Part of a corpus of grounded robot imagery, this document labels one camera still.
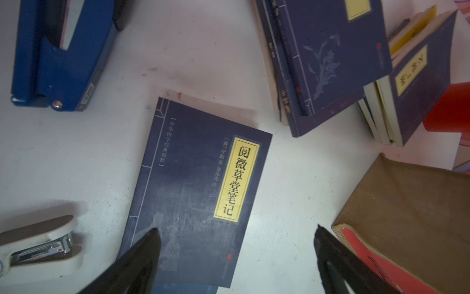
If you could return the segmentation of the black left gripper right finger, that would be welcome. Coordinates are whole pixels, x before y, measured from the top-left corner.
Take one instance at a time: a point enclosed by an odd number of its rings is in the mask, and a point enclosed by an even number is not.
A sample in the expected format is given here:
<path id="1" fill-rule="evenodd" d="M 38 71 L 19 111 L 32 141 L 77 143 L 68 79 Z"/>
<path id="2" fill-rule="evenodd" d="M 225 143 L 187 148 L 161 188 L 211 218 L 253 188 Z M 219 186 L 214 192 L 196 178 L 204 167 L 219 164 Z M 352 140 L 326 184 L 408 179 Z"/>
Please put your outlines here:
<path id="1" fill-rule="evenodd" d="M 313 244 L 319 275 L 327 294 L 398 293 L 320 225 Z"/>

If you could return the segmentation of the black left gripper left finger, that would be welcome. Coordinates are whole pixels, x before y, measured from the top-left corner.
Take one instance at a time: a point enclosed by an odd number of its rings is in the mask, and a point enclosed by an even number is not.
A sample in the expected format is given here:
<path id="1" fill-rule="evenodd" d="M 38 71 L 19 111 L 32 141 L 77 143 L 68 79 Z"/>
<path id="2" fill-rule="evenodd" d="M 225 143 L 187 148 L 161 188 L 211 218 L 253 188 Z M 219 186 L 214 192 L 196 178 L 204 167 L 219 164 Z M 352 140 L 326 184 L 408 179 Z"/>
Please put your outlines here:
<path id="1" fill-rule="evenodd" d="M 150 294 L 157 273 L 161 239 L 150 229 L 123 256 L 80 292 L 82 294 Z"/>

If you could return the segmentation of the red beige canvas tote bag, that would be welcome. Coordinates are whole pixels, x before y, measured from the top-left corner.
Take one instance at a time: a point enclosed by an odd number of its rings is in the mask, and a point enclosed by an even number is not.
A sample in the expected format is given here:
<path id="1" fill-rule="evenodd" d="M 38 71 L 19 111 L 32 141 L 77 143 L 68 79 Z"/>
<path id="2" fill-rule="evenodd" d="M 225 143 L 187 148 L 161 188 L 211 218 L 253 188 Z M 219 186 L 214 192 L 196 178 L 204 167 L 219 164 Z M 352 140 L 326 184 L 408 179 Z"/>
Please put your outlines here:
<path id="1" fill-rule="evenodd" d="M 332 225 L 403 294 L 470 291 L 470 177 L 380 154 Z"/>

